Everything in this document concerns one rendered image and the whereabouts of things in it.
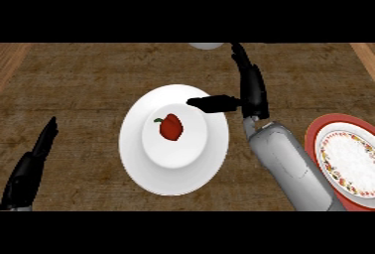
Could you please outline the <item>red round placemat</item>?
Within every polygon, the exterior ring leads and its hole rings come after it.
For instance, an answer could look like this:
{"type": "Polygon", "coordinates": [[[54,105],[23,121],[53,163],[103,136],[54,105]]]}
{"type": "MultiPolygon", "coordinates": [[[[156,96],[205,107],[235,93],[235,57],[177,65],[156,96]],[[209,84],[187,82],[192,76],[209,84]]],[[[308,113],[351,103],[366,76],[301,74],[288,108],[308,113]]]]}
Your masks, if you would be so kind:
{"type": "MultiPolygon", "coordinates": [[[[370,123],[367,123],[365,120],[362,120],[360,118],[347,114],[341,114],[341,113],[329,113],[319,116],[311,121],[305,130],[305,134],[304,134],[304,150],[316,165],[319,165],[319,162],[316,160],[316,152],[314,152],[317,133],[328,124],[332,124],[336,122],[350,123],[359,126],[372,135],[375,135],[375,126],[370,123]]],[[[357,202],[351,201],[338,190],[333,191],[333,194],[338,200],[341,201],[344,208],[348,211],[375,211],[375,208],[366,207],[357,202]]]]}

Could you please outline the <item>red bell pepper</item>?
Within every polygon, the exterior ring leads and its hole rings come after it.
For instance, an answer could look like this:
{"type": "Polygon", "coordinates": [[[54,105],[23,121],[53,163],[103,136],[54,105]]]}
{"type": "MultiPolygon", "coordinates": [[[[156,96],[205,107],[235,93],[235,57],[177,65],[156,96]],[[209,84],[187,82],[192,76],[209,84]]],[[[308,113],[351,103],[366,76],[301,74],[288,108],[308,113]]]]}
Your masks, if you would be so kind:
{"type": "Polygon", "coordinates": [[[170,141],[177,141],[183,133],[183,125],[174,114],[153,120],[159,124],[159,135],[170,141]]]}

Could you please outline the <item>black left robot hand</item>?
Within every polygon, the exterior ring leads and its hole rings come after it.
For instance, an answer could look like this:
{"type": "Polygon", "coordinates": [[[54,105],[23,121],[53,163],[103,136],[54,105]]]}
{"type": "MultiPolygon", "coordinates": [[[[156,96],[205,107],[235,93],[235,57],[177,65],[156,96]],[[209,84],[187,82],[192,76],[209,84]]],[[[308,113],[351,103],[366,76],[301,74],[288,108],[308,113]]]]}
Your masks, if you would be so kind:
{"type": "Polygon", "coordinates": [[[44,163],[57,134],[56,117],[52,117],[38,136],[32,151],[26,152],[21,157],[10,174],[0,200],[0,210],[32,205],[41,182],[44,163]]]}

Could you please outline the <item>white plate with patterned rim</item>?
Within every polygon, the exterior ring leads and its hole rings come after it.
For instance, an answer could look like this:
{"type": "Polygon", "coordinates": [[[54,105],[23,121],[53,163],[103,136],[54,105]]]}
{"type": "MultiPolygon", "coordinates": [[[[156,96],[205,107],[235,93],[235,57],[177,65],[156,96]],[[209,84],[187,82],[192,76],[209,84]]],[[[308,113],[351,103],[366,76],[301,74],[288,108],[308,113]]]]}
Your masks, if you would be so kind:
{"type": "Polygon", "coordinates": [[[375,135],[351,123],[326,124],[316,134],[314,157],[341,195],[375,208],[375,135]]]}

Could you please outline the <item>pale grey round object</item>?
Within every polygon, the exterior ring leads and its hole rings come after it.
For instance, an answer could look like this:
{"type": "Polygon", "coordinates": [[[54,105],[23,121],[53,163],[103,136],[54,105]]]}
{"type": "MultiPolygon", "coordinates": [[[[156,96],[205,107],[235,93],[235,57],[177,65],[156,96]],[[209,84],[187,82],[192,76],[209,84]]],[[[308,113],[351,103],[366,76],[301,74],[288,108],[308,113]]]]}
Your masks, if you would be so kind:
{"type": "Polygon", "coordinates": [[[223,46],[224,43],[189,43],[189,45],[199,50],[214,50],[223,46]]]}

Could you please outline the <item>plain white plate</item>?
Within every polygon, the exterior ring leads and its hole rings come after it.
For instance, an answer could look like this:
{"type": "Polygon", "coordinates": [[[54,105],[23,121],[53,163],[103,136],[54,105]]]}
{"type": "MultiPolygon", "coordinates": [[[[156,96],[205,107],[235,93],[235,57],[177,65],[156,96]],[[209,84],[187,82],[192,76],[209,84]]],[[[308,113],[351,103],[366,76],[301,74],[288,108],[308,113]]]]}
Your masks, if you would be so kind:
{"type": "Polygon", "coordinates": [[[118,134],[121,163],[133,181],[155,194],[195,191],[224,163],[226,116],[187,104],[190,98],[207,95],[190,85],[164,85],[137,99],[125,114],[118,134]]]}

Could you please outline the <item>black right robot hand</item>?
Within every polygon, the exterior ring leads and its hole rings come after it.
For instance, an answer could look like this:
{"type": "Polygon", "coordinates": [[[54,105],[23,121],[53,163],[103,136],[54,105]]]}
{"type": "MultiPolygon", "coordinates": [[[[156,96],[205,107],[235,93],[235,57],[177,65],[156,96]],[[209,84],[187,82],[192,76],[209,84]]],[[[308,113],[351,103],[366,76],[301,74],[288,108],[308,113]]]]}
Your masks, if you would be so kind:
{"type": "Polygon", "coordinates": [[[236,111],[242,108],[245,118],[267,119],[270,117],[267,90],[260,68],[251,63],[246,51],[239,43],[232,43],[232,59],[240,74],[240,97],[212,95],[189,98],[186,104],[205,113],[236,111]]]}

